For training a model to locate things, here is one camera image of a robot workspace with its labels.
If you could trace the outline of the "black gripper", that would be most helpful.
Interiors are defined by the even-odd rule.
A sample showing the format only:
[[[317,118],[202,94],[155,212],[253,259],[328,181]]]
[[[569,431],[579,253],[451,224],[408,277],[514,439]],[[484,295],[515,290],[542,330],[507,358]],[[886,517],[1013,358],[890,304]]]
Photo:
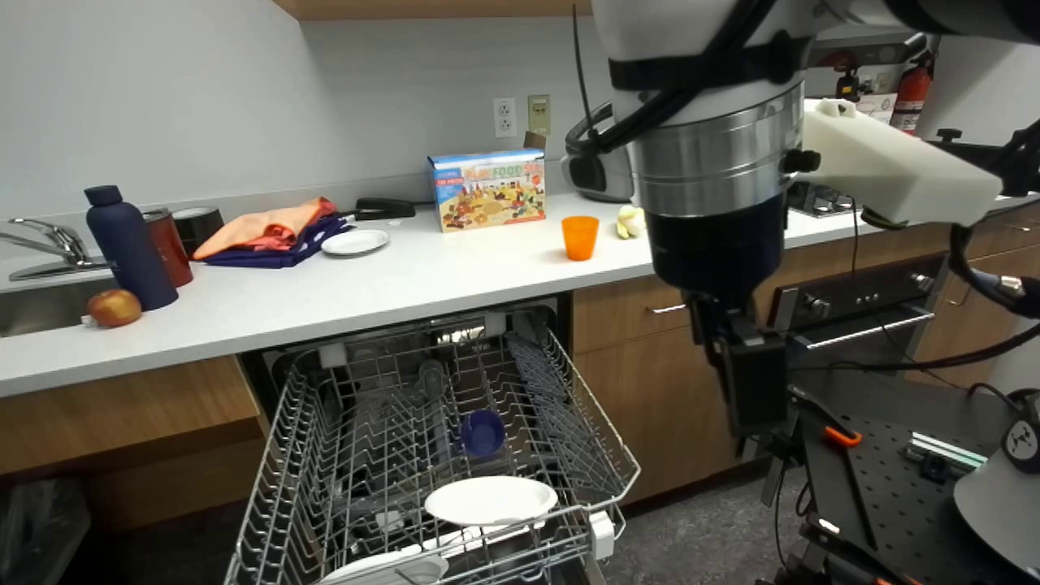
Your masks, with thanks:
[[[694,290],[685,295],[685,310],[693,312],[693,338],[718,375],[727,429],[743,439],[784,427],[786,347],[775,330],[756,326],[753,299]]]

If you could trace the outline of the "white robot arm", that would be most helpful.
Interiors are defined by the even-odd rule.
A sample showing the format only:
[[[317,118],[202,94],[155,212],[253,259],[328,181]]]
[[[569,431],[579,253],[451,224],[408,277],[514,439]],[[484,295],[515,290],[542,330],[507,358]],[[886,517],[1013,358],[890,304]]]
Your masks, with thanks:
[[[615,88],[590,146],[633,152],[654,270],[681,292],[738,436],[786,421],[786,341],[756,326],[753,290],[779,265],[797,178],[835,186],[878,224],[943,224],[970,290],[1037,304],[1030,283],[965,259],[1000,175],[801,92],[812,38],[839,22],[1037,43],[1037,0],[590,0],[590,16]]]

